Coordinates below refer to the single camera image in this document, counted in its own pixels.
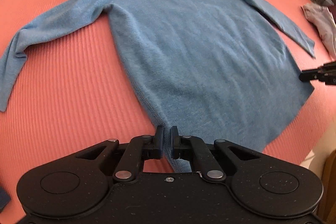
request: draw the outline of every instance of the folded clothing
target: folded clothing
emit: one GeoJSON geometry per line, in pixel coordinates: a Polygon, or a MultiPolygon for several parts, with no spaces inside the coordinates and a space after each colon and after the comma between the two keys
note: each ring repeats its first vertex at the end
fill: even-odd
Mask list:
{"type": "Polygon", "coordinates": [[[308,3],[302,6],[306,19],[313,23],[319,31],[322,43],[329,52],[331,58],[336,59],[336,24],[330,10],[336,10],[316,3],[308,3]]]}

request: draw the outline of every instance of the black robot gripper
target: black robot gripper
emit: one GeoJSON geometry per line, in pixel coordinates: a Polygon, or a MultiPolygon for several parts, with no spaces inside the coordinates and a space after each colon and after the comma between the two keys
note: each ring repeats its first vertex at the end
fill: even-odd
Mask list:
{"type": "Polygon", "coordinates": [[[129,143],[109,139],[25,173],[18,224],[320,224],[323,192],[311,171],[226,140],[170,130],[172,157],[190,173],[145,173],[163,157],[163,128],[129,143]]]}

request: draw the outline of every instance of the ribbed pink surface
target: ribbed pink surface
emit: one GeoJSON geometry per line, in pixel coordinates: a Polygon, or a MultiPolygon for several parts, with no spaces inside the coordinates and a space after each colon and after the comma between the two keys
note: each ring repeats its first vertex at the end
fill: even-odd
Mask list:
{"type": "MultiPolygon", "coordinates": [[[[0,0],[0,54],[20,27],[63,1],[0,0]]],[[[268,1],[316,41],[317,59],[312,60],[283,35],[301,68],[330,61],[300,9],[308,0],[268,1]]],[[[106,15],[66,37],[29,47],[26,53],[28,61],[7,111],[0,113],[0,184],[13,199],[0,214],[1,224],[23,217],[16,183],[29,169],[111,137],[128,142],[154,133],[120,64],[106,15]]],[[[335,114],[336,88],[314,85],[298,117],[266,153],[298,164],[326,130],[335,114]]],[[[166,161],[153,160],[146,170],[171,169],[166,161]]]]}

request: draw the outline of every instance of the blue shirt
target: blue shirt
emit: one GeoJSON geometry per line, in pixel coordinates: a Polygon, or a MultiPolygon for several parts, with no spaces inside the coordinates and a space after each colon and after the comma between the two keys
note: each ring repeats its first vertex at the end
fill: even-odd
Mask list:
{"type": "Polygon", "coordinates": [[[70,34],[108,13],[120,59],[154,125],[261,151],[313,91],[274,23],[310,56],[314,42],[265,0],[68,0],[20,29],[0,59],[0,110],[27,46],[70,34]]]}

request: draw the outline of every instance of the metal rivet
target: metal rivet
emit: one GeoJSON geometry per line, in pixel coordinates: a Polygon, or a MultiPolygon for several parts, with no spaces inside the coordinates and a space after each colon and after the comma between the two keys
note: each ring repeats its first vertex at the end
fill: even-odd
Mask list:
{"type": "Polygon", "coordinates": [[[118,171],[117,173],[115,173],[115,177],[118,179],[129,179],[132,176],[131,172],[128,171],[118,171]]]}
{"type": "Polygon", "coordinates": [[[219,170],[211,170],[207,173],[207,176],[212,178],[212,179],[220,179],[222,178],[224,173],[219,170]]]}
{"type": "Polygon", "coordinates": [[[175,179],[174,178],[172,178],[172,177],[167,177],[166,179],[165,179],[165,181],[167,181],[167,182],[173,182],[175,179]]]}

